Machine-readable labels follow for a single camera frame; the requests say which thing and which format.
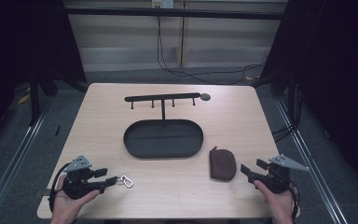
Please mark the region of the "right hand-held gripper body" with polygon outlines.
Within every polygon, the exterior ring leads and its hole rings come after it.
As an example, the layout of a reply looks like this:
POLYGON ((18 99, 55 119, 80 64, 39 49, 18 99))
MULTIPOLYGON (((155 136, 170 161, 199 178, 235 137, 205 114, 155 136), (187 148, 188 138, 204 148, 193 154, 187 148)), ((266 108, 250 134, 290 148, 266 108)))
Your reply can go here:
POLYGON ((266 161, 269 168, 266 175, 255 174, 255 180, 261 181, 271 192, 283 193, 290 187, 290 171, 299 170, 308 172, 310 168, 294 161, 283 154, 270 158, 266 161))

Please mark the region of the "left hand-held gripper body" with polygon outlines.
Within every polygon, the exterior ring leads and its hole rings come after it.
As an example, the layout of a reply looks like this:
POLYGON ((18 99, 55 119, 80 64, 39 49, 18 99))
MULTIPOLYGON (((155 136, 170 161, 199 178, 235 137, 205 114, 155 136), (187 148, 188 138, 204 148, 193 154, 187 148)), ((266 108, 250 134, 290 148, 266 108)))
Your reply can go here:
POLYGON ((63 171, 66 173, 62 189, 71 199, 80 199, 94 190, 104 190, 101 182, 92 182, 94 176, 91 162, 83 155, 70 162, 63 171))

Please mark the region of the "person's right hand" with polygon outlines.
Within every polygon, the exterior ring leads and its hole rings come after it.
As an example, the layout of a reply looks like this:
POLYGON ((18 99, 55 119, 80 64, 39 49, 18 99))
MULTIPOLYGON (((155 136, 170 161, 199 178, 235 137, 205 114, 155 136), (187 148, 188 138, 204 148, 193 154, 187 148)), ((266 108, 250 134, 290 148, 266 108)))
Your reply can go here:
POLYGON ((259 180, 255 180, 254 185, 264 195, 271 214, 272 224, 295 224, 292 217, 294 200, 289 190, 275 194, 259 180))

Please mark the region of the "person's left hand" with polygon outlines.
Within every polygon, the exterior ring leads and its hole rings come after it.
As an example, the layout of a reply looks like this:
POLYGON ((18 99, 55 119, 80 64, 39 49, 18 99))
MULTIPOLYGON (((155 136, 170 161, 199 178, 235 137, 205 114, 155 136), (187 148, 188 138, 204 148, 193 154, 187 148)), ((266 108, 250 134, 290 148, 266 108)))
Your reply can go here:
POLYGON ((94 190, 80 199, 71 199, 62 190, 65 175, 59 178, 58 191, 55 195, 52 217, 49 224, 73 224, 81 208, 100 195, 100 191, 94 190))

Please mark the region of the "brown zip pouch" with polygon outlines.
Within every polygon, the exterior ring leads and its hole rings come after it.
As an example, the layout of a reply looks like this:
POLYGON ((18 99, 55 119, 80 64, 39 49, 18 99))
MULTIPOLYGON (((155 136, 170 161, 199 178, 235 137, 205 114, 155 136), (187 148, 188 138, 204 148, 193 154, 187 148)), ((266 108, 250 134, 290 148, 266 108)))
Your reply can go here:
POLYGON ((237 173, 234 154, 227 149, 214 147, 209 154, 210 178, 219 181, 230 181, 237 173))

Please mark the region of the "black key rack with tray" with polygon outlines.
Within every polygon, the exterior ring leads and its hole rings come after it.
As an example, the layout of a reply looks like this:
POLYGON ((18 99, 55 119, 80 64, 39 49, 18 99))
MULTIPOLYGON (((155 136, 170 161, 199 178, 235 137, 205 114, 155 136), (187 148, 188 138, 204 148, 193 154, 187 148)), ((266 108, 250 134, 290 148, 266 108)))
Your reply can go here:
POLYGON ((165 102, 200 98, 199 92, 156 95, 127 96, 126 102, 134 108, 135 102, 160 101, 161 118, 143 119, 134 122, 124 132, 123 142, 127 151, 138 159, 175 159, 196 155, 203 144, 203 130, 196 122, 188 119, 167 119, 165 102))

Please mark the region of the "black metal stand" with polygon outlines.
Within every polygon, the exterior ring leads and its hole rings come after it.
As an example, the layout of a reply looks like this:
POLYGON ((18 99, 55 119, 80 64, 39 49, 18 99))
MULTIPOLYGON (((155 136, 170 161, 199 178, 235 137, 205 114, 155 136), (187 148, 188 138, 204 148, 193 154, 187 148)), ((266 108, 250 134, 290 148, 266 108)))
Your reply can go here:
POLYGON ((288 116, 290 123, 295 124, 295 98, 296 98, 296 79, 293 72, 290 73, 289 84, 288 84, 288 116))
POLYGON ((40 116, 39 86, 38 86, 37 73, 35 70, 33 70, 30 75, 30 96, 31 96, 31 108, 32 108, 30 125, 33 126, 36 124, 40 116))

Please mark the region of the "yellow tape strip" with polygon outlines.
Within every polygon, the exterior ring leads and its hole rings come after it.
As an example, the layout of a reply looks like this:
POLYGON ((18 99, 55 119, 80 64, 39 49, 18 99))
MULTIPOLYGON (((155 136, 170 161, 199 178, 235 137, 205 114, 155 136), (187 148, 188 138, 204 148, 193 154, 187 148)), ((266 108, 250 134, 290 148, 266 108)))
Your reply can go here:
POLYGON ((24 104, 30 97, 30 93, 24 94, 20 100, 17 102, 18 105, 24 104))

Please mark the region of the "dark curtain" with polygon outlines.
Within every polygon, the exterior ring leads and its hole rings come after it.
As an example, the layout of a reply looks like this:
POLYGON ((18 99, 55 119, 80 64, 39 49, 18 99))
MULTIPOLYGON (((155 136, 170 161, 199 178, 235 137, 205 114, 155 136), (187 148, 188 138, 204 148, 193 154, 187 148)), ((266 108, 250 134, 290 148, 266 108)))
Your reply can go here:
POLYGON ((0 120, 15 86, 37 81, 44 91, 54 79, 86 80, 63 0, 0 0, 0 120))
POLYGON ((261 78, 295 82, 358 173, 358 0, 287 0, 261 78))

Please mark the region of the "metal floor rail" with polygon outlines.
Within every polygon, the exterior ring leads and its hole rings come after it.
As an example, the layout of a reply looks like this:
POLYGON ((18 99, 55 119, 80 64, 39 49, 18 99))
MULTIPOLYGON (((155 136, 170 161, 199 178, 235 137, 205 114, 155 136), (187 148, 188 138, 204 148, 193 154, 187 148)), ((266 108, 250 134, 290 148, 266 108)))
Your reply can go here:
POLYGON ((12 160, 8 164, 3 176, 0 179, 0 207, 3 200, 6 198, 9 188, 12 184, 14 176, 20 169, 20 166, 29 151, 31 144, 37 136, 46 116, 46 113, 51 107, 51 104, 55 101, 54 96, 50 96, 47 99, 46 105, 36 117, 35 121, 27 128, 27 132, 23 136, 21 143, 19 144, 16 153, 12 160))
POLYGON ((306 166, 309 168, 310 176, 316 186, 316 189, 321 195, 324 205, 333 222, 335 224, 349 224, 336 200, 336 197, 332 193, 332 190, 328 187, 316 161, 312 157, 312 154, 310 153, 310 150, 300 131, 298 129, 293 129, 291 135, 299 154, 301 155, 306 166))

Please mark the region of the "black horizontal frame bar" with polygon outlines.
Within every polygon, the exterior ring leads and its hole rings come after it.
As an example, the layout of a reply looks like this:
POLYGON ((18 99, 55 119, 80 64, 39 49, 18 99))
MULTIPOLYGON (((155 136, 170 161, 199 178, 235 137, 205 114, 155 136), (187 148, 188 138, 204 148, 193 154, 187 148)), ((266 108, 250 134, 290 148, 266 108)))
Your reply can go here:
POLYGON ((159 9, 159 8, 118 8, 118 7, 66 7, 67 14, 112 15, 112 16, 150 16, 181 18, 213 18, 280 21, 284 13, 197 10, 197 9, 159 9))

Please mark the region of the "white wall socket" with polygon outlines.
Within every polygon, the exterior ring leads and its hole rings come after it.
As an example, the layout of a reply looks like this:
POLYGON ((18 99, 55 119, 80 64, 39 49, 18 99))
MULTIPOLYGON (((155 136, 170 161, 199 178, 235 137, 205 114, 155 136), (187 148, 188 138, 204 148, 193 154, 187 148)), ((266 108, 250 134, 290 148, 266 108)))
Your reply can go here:
POLYGON ((173 0, 151 0, 152 8, 174 9, 173 0))

